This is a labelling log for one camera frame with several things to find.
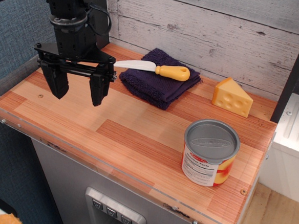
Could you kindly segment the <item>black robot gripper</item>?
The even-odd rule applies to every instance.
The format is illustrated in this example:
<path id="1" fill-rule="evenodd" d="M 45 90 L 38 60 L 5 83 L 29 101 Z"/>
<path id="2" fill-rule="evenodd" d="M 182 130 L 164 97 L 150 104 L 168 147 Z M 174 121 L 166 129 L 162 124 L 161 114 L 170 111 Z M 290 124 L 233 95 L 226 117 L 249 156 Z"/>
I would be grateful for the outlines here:
<path id="1" fill-rule="evenodd" d="M 116 59 L 98 48 L 90 27 L 78 31 L 55 28 L 56 43 L 37 43 L 34 49 L 52 94 L 61 99 L 69 90 L 67 73 L 88 77 L 93 106 L 99 106 L 114 82 Z"/>

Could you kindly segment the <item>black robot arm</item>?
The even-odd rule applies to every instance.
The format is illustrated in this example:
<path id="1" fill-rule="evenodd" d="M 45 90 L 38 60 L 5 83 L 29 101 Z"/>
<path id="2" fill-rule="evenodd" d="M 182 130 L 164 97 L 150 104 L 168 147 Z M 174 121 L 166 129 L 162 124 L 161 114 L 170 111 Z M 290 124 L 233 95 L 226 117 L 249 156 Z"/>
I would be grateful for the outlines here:
<path id="1" fill-rule="evenodd" d="M 101 49 L 109 44 L 112 21 L 107 0 L 47 0 L 55 43 L 37 43 L 38 63 L 52 94 L 69 90 L 68 74 L 88 77 L 92 103 L 99 106 L 116 79 L 116 59 Z"/>

